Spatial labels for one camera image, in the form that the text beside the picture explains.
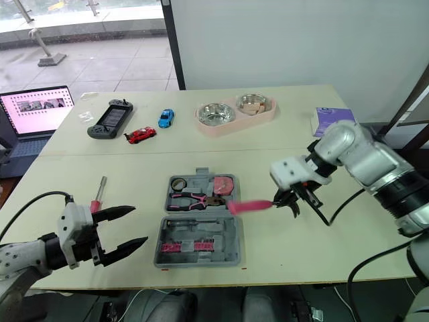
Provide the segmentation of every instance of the double pet bowl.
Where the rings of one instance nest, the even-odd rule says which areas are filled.
[[[276,102],[259,94],[210,103],[195,111],[197,126],[208,136],[222,136],[260,123],[271,121]]]

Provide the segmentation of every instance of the toy car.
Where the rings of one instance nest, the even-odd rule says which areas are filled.
[[[156,135],[156,131],[150,126],[147,126],[144,129],[137,129],[131,134],[124,133],[124,136],[131,144],[137,144],[140,141],[146,140],[147,138],[151,138],[154,135]]]
[[[173,121],[174,112],[172,109],[164,109],[161,113],[160,119],[158,120],[158,125],[165,129],[170,127]]]

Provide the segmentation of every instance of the laptop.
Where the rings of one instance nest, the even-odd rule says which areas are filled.
[[[73,107],[67,86],[0,94],[0,178],[23,176]]]

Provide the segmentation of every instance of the white robotic arm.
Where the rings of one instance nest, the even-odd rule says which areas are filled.
[[[69,196],[58,219],[59,236],[49,233],[36,241],[1,245],[0,321],[14,321],[27,290],[53,270],[65,266],[74,269],[80,261],[90,259],[94,265],[108,266],[143,245],[147,237],[130,240],[116,250],[105,253],[97,234],[98,222],[120,218],[134,209],[119,206],[91,214],[89,206],[76,205]]]
[[[391,148],[375,142],[368,130],[351,121],[332,124],[308,150],[308,156],[293,156],[271,165],[271,177],[279,187],[273,204],[291,207],[296,217],[299,214],[296,202],[303,199],[326,225],[332,224],[332,220],[328,221],[320,212],[322,203],[313,192],[331,182],[330,175],[337,166],[344,166],[363,189],[395,217],[400,234],[419,235],[409,243],[407,257],[417,277],[429,286],[429,180]],[[404,321],[427,321],[428,302],[429,288],[425,288]]]

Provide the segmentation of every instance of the purple box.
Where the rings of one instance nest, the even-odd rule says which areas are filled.
[[[356,122],[350,109],[329,109],[327,107],[317,107],[311,119],[311,130],[313,136],[321,137],[328,126],[341,119],[348,119]]]

